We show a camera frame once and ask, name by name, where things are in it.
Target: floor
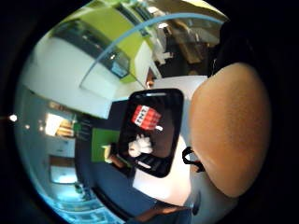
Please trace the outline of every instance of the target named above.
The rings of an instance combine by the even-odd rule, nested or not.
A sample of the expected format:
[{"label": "floor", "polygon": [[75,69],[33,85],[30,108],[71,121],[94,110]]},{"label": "floor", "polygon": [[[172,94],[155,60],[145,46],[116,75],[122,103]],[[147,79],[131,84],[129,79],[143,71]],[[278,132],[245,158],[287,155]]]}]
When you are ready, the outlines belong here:
[{"label": "floor", "polygon": [[[116,102],[112,105],[109,119],[96,119],[84,116],[82,130],[90,133],[92,128],[119,130],[126,102]],[[87,188],[98,188],[120,209],[136,216],[153,206],[155,200],[132,188],[131,177],[119,171],[106,162],[92,162],[91,135],[83,134],[76,144],[76,167],[78,179]]]}]

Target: white table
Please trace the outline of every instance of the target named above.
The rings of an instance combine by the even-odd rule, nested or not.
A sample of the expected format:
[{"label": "white table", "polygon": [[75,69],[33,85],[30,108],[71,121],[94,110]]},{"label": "white table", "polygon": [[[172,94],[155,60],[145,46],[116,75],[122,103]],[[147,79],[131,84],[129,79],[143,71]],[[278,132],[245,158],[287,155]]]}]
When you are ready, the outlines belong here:
[{"label": "white table", "polygon": [[212,184],[206,172],[192,173],[181,152],[190,146],[188,115],[190,100],[206,77],[170,77],[155,80],[155,88],[177,88],[184,95],[183,118],[173,164],[166,177],[159,178],[136,169],[133,187],[162,202],[193,207],[200,197],[199,213],[192,223],[214,223],[232,210],[237,199],[226,197]]}]

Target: green wall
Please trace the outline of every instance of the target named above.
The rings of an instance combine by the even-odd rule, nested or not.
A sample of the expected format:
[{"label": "green wall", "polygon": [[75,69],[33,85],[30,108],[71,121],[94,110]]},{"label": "green wall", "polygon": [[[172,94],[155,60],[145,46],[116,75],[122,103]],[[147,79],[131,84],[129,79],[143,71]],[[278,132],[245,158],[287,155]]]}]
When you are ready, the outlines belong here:
[{"label": "green wall", "polygon": [[[92,10],[80,9],[70,17],[66,18],[66,21],[71,19],[81,19],[89,23],[92,27],[99,30],[109,40],[113,41],[126,31],[132,29],[134,26],[114,7],[100,6],[95,7]],[[130,74],[121,79],[123,83],[129,83],[135,81],[135,56],[144,41],[144,37],[139,32],[136,32],[126,37],[122,42],[118,44],[118,48],[125,52],[130,58]]]}]

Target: window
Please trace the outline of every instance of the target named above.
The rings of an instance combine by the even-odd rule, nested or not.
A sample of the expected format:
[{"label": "window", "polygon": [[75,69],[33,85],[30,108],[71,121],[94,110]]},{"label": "window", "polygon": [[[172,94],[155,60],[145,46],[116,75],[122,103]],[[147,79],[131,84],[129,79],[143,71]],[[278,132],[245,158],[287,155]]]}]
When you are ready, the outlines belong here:
[{"label": "window", "polygon": [[[78,47],[94,59],[111,42],[99,30],[80,20],[67,21],[60,24],[52,35]],[[129,74],[129,57],[118,48],[114,48],[100,63],[119,78]]]},{"label": "window", "polygon": [[135,6],[133,7],[133,9],[135,10],[135,12],[139,14],[139,16],[144,21],[150,20],[152,18],[151,14],[147,11],[147,9],[142,6]]},{"label": "window", "polygon": [[[127,20],[129,20],[133,25],[138,25],[141,21],[126,7],[122,4],[115,7]],[[149,33],[145,29],[140,30],[140,34],[143,36],[148,35]]]}]

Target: ceiling light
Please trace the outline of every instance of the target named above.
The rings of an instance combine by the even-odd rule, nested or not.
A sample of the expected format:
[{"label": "ceiling light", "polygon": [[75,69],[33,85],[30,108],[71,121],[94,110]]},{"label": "ceiling light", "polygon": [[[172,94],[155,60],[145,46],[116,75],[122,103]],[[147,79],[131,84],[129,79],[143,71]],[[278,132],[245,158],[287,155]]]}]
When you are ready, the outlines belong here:
[{"label": "ceiling light", "polygon": [[17,117],[17,115],[10,115],[10,116],[9,116],[9,119],[10,119],[11,121],[15,122],[15,121],[17,121],[18,117]]},{"label": "ceiling light", "polygon": [[168,26],[168,24],[166,23],[166,22],[162,22],[162,23],[160,23],[159,25],[158,25],[158,27],[160,28],[160,29],[163,29],[163,28],[165,28],[165,27],[167,27]]},{"label": "ceiling light", "polygon": [[148,11],[149,13],[155,13],[156,11],[158,11],[159,9],[157,7],[148,7]]}]

